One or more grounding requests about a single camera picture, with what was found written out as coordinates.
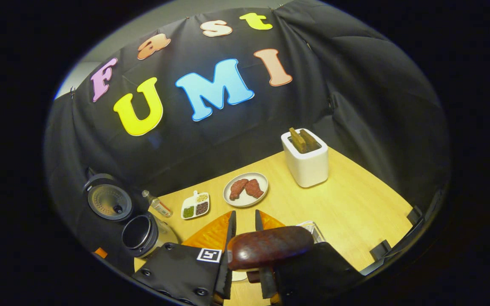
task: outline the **black bracket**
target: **black bracket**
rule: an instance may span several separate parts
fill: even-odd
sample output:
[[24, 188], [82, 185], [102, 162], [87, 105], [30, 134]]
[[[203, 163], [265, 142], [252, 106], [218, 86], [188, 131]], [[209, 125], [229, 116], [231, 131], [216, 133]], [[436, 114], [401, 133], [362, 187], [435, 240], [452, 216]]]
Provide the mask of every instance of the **black bracket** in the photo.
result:
[[412, 225], [416, 225], [422, 218], [422, 211], [417, 206], [414, 206], [412, 211], [408, 213], [407, 217], [408, 220], [410, 220], [410, 222], [412, 223]]
[[373, 258], [378, 261], [383, 259], [385, 255], [387, 255], [387, 253], [392, 249], [393, 248], [390, 247], [389, 242], [387, 242], [387, 240], [383, 240], [383, 242], [378, 244], [370, 251], [370, 254], [372, 254]]

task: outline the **blue letter m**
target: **blue letter m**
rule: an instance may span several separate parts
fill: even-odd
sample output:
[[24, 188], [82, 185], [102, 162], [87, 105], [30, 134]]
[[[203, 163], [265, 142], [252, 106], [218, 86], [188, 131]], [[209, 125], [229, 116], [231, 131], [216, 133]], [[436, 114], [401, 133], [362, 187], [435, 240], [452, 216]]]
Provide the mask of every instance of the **blue letter m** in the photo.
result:
[[213, 113], [211, 107], [205, 106], [202, 97], [219, 110], [224, 107], [224, 89], [228, 92], [228, 104], [230, 105], [254, 97], [253, 91], [247, 88], [237, 71], [235, 58], [223, 60], [215, 65], [213, 82], [191, 73], [178, 79], [175, 85], [185, 90], [194, 110], [192, 115], [194, 121], [205, 119]]

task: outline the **cooked meat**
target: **cooked meat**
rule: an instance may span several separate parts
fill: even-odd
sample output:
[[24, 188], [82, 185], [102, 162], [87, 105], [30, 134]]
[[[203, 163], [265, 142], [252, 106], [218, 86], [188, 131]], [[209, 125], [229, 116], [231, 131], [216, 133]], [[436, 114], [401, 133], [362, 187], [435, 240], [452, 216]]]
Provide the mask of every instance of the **cooked meat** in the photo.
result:
[[264, 194], [264, 191], [260, 190], [260, 186], [258, 185], [258, 181], [256, 180], [256, 178], [250, 180], [245, 185], [245, 191], [249, 196], [254, 196], [257, 199]]
[[230, 200], [239, 199], [239, 194], [245, 188], [245, 185], [249, 182], [246, 178], [236, 181], [230, 187]]

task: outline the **orange object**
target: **orange object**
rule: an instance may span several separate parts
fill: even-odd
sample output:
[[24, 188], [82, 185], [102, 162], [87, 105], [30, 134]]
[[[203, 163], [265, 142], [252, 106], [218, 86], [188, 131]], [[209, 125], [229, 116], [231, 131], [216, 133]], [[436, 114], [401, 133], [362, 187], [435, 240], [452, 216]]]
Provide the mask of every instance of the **orange object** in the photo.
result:
[[262, 219], [262, 226], [264, 227], [265, 230], [286, 226], [282, 224], [278, 219], [275, 219], [274, 217], [268, 215], [267, 213], [264, 213], [260, 210], [259, 213], [260, 213], [260, 218]]
[[101, 256], [101, 258], [103, 258], [103, 259], [105, 259], [105, 257], [107, 257], [107, 252], [105, 252], [102, 248], [97, 248], [97, 250], [94, 253]]
[[185, 240], [183, 246], [224, 250], [231, 211], [211, 221]]

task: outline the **black fabric backdrop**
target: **black fabric backdrop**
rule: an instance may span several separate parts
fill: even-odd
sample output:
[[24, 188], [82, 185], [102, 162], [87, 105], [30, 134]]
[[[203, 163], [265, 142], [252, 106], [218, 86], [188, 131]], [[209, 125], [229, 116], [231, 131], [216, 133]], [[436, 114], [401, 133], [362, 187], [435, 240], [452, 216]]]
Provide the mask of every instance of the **black fabric backdrop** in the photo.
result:
[[[239, 19], [249, 12], [265, 15], [264, 23], [273, 28], [249, 27]], [[233, 33], [203, 35], [200, 24], [211, 20], [226, 21]], [[171, 43], [139, 61], [137, 47], [157, 33]], [[253, 56], [265, 48], [279, 50], [291, 83], [269, 85], [264, 64]], [[136, 209], [144, 211], [147, 203], [132, 190], [166, 194], [243, 167], [281, 151], [280, 135], [293, 126], [311, 129], [423, 211], [449, 179], [447, 128], [428, 80], [386, 37], [322, 2], [296, 0], [274, 11], [237, 8], [192, 16], [153, 29], [112, 57], [118, 63], [109, 91], [97, 102], [91, 102], [90, 81], [97, 69], [73, 94], [54, 102], [45, 167], [64, 222], [88, 251], [102, 247], [106, 260], [129, 275], [133, 259], [120, 244], [123, 225], [97, 217], [82, 198], [87, 167], [131, 186]], [[190, 72], [212, 79], [215, 64], [228, 58], [239, 61], [239, 73], [255, 97], [213, 108], [210, 117], [192, 121], [192, 107], [175, 81]], [[134, 137], [113, 106], [133, 93], [138, 118], [147, 117], [148, 106], [136, 88], [150, 77], [158, 78], [163, 118]]]

